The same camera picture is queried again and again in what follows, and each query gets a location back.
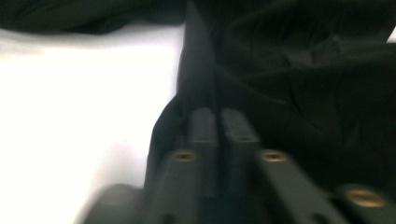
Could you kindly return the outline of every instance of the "black object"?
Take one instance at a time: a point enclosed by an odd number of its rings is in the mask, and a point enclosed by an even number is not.
[[[109,189],[84,224],[393,224],[396,220],[396,207],[386,195],[362,185],[345,185],[328,197],[330,193],[319,189],[290,155],[262,149],[242,113],[224,109],[222,115],[233,151],[227,154],[225,178],[219,178],[215,119],[208,108],[198,109],[191,116],[190,141],[165,157],[153,188],[140,193],[144,198],[128,200],[136,192],[126,187]],[[103,206],[120,201],[122,207]]]

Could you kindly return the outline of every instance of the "brass insert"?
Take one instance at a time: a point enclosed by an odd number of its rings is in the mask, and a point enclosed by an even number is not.
[[[176,161],[188,162],[194,161],[195,155],[191,152],[179,152],[174,156]]]
[[[262,159],[265,161],[279,162],[279,161],[285,161],[286,156],[280,152],[264,152],[262,154]]]
[[[360,207],[384,207],[385,201],[381,196],[367,189],[352,189],[346,192],[346,197]]]

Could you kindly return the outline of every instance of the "dark cloth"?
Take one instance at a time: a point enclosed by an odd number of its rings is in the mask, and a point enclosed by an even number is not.
[[[187,9],[171,0],[13,0],[0,8],[2,27],[31,32],[185,20],[177,95],[154,127],[146,188],[188,134],[191,111],[206,106],[219,120],[230,107],[322,188],[361,183],[396,199],[396,46],[386,44],[393,0],[192,0]]]

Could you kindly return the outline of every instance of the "white surface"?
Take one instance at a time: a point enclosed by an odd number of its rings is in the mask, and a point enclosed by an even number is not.
[[[396,27],[388,39],[388,43],[396,43]]]
[[[176,92],[183,30],[0,30],[0,223],[79,223],[102,187],[143,185],[153,125]]]

